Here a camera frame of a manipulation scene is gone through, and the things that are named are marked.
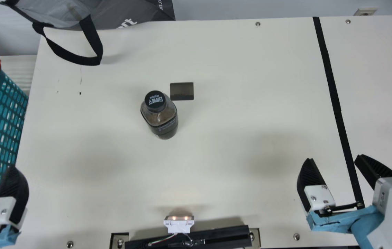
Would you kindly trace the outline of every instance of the wire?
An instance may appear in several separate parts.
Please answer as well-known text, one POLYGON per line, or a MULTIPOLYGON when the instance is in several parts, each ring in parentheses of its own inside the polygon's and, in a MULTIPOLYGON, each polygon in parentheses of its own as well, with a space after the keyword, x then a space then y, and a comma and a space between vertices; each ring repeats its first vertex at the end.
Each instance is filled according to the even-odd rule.
POLYGON ((174 236, 176 236, 176 235, 177 235, 177 233, 174 233, 174 234, 172 234, 171 236, 166 237, 165 239, 161 239, 161 240, 157 240, 157 241, 150 242, 150 243, 148 243, 148 246, 152 246, 152 245, 157 244, 157 243, 159 243, 159 242, 166 241, 166 240, 171 239, 172 237, 174 237, 174 236))

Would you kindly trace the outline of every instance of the black bottle cap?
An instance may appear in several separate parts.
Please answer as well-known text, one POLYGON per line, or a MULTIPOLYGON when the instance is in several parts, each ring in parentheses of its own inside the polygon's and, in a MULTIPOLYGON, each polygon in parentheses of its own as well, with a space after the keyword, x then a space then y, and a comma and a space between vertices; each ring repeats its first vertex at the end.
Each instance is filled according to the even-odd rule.
POLYGON ((167 106, 167 99, 160 91, 150 91, 145 96, 145 104, 150 112, 161 112, 167 106))

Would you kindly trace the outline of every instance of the black bag handle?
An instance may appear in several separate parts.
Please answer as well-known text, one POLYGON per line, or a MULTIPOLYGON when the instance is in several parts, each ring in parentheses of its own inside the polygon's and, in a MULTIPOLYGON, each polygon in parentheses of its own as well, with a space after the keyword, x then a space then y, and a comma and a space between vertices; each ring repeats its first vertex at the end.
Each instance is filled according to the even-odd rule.
POLYGON ((33 29, 38 34, 45 37, 50 48, 60 58, 79 65, 97 66, 101 63, 104 49, 102 46, 101 39, 99 38, 98 32, 96 31, 96 27, 94 26, 93 21, 91 20, 91 16, 88 15, 87 17, 82 19, 79 22, 79 25, 81 26, 82 31, 84 32, 84 35, 88 43, 90 44, 91 48, 94 50, 97 56, 85 57, 85 56, 73 54, 72 52, 64 49, 63 47, 56 44, 54 41, 47 38, 44 33, 44 27, 53 27, 51 24, 46 24, 43 22, 33 22, 33 29))

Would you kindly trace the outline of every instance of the small black rectangle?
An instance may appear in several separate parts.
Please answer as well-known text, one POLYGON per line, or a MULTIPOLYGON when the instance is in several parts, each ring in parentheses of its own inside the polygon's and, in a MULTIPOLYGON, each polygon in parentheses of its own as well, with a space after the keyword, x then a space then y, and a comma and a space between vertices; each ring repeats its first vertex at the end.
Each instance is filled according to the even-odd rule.
POLYGON ((193 82, 170 83, 170 99, 194 100, 193 82))

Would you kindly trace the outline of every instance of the white panel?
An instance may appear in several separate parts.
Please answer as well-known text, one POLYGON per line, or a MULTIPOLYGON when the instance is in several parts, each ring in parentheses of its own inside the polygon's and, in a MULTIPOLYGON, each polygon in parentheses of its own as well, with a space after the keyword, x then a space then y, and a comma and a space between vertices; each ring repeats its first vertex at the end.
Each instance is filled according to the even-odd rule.
MULTIPOLYGON (((366 154, 392 169, 392 16, 321 22, 353 157, 366 154)), ((359 180, 369 204, 373 191, 359 180)))
MULTIPOLYGON (((221 20, 304 16, 351 16, 377 7, 392 15, 392 0, 173 0, 177 20, 221 20)), ((34 55, 40 35, 31 22, 0 5, 0 55, 34 55)))
MULTIPOLYGON (((158 236, 172 212, 192 213, 194 230, 258 227, 264 248, 355 245, 352 235, 312 233, 296 189, 314 158, 338 205, 354 202, 313 21, 255 22, 101 31, 94 67, 41 41, 17 158, 30 199, 15 248, 158 236), (194 82, 195 100, 175 102, 178 132, 159 140, 140 103, 170 82, 194 82)), ((82 33, 46 33, 93 55, 82 33)))

